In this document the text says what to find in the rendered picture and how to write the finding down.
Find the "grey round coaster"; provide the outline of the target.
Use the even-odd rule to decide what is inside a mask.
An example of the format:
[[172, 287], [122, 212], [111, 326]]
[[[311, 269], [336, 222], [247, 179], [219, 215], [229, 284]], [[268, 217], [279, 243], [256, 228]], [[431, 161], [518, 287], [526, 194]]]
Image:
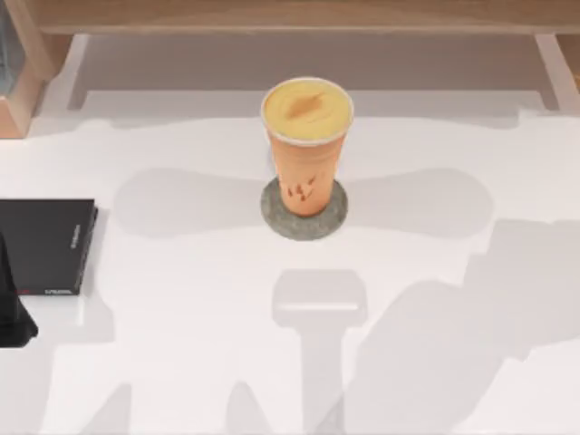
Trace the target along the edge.
[[348, 197], [343, 186], [335, 181], [330, 203], [311, 217], [299, 217], [283, 204], [277, 178], [264, 187], [260, 198], [264, 221], [278, 235], [294, 241], [314, 241], [337, 231], [348, 213]]

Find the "orange drink cup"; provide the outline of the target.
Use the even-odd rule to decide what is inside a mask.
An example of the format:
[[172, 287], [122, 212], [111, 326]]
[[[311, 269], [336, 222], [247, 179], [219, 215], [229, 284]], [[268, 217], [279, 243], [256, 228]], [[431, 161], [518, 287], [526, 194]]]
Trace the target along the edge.
[[284, 206], [311, 217], [329, 203], [353, 100], [335, 82], [297, 77], [269, 90], [260, 107]]

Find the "wooden cupboard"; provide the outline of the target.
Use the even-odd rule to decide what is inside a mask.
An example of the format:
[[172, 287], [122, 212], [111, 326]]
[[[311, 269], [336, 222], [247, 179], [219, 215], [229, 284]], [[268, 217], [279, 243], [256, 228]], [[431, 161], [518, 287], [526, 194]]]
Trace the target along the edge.
[[580, 115], [580, 0], [0, 0], [0, 98], [24, 81], [31, 135], [254, 117], [298, 76], [366, 116]]

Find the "black book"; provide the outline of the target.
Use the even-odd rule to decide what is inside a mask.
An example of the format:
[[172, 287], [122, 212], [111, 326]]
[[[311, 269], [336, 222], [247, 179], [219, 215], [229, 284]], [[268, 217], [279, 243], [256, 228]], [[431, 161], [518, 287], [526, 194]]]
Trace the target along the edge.
[[0, 199], [19, 295], [78, 295], [99, 210], [93, 199]]

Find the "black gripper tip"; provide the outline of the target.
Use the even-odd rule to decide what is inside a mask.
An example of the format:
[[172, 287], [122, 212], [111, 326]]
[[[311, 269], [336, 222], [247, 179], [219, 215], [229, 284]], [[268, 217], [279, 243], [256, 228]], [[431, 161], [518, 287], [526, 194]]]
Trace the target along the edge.
[[6, 243], [0, 232], [0, 348], [22, 348], [37, 337], [39, 328], [15, 287]]

